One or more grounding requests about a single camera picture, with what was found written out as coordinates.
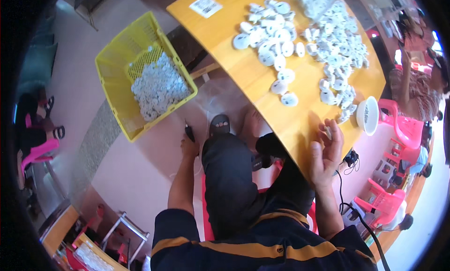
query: metal stand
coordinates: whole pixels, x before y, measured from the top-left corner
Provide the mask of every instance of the metal stand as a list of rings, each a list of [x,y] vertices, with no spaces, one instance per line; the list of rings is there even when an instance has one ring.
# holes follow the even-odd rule
[[[102,251],[106,250],[106,245],[108,244],[108,239],[111,236],[111,234],[114,232],[114,230],[117,228],[117,226],[119,226],[119,224],[122,222],[126,227],[128,227],[131,231],[133,231],[136,235],[138,235],[141,239],[142,242],[139,244],[138,248],[136,249],[136,251],[133,253],[133,255],[131,256],[131,258],[127,258],[128,261],[128,270],[130,269],[130,265],[133,262],[133,260],[136,258],[136,256],[138,255],[138,252],[140,251],[140,249],[142,248],[143,244],[149,239],[150,233],[147,232],[143,232],[141,229],[139,229],[138,227],[136,227],[127,217],[127,213],[123,212],[121,214],[121,216],[119,217],[119,219],[116,221],[116,223],[114,223],[114,225],[111,227],[111,229],[109,230],[108,234],[106,234],[105,238],[102,241],[102,244],[100,245],[102,248]]]

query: black sandal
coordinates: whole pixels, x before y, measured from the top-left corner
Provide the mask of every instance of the black sandal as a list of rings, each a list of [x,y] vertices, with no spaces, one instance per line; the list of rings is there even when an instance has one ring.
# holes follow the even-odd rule
[[[55,129],[53,129],[53,137],[55,139],[62,139],[64,136],[66,136],[66,129],[64,126],[55,127]]]
[[[220,122],[223,123],[222,126],[216,126],[216,124],[219,124]],[[226,134],[230,132],[230,126],[229,126],[229,118],[227,115],[221,114],[215,116],[211,124],[209,125],[209,137],[212,137],[213,135],[217,134]]]
[[[49,117],[50,117],[50,112],[51,112],[52,109],[53,109],[54,103],[55,103],[55,97],[52,96],[52,97],[50,97],[50,99],[49,99],[49,101],[48,101],[48,103],[47,103],[49,107],[47,108],[47,105],[44,105],[45,118],[49,118]]]

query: label sticker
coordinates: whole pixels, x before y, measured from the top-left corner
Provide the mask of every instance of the label sticker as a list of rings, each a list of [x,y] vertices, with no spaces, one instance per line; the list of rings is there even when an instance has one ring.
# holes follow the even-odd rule
[[[222,5],[218,4],[215,0],[197,0],[189,8],[205,18],[209,18],[218,10],[222,9]]]

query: yellow plastic basket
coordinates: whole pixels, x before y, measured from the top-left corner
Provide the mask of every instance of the yellow plastic basket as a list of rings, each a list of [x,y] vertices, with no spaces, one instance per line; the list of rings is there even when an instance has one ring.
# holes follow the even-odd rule
[[[169,106],[167,112],[153,122],[146,122],[140,114],[131,85],[142,76],[144,65],[156,62],[163,51],[172,58],[193,93]],[[197,87],[152,12],[135,20],[106,45],[95,58],[95,65],[109,106],[130,142],[135,142],[156,123],[197,95]]]

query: floor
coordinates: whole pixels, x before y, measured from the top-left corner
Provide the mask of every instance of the floor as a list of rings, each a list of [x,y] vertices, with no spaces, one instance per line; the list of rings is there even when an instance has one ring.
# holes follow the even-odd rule
[[[171,31],[178,23],[165,7],[173,0],[106,0],[94,14],[98,32],[73,12],[72,1],[58,1],[53,27],[59,46],[52,83],[46,91],[55,96],[51,119],[55,125],[65,126],[66,137],[51,166],[63,193],[76,203],[86,219],[103,202],[107,205],[105,220],[113,222],[117,212],[126,211],[152,238],[154,218],[166,208],[170,185],[181,159],[179,147],[184,120],[192,125],[196,138],[204,141],[208,121],[215,114],[226,112],[236,133],[249,102],[225,72],[214,71],[195,99],[138,141],[129,143],[111,120],[94,58],[116,34],[148,10],[154,12],[164,32]],[[268,132],[270,129],[264,126],[261,135]],[[366,185],[393,135],[392,129],[386,126],[380,126],[372,137],[361,135],[354,146],[360,155],[360,169],[342,175],[344,201],[352,200]],[[198,159],[194,171],[194,212],[202,239],[202,167]],[[253,180],[259,188],[265,188],[270,185],[271,173],[272,169],[259,171]],[[339,199],[338,178],[333,187]],[[144,245],[143,254],[150,251],[150,244],[151,239]]]

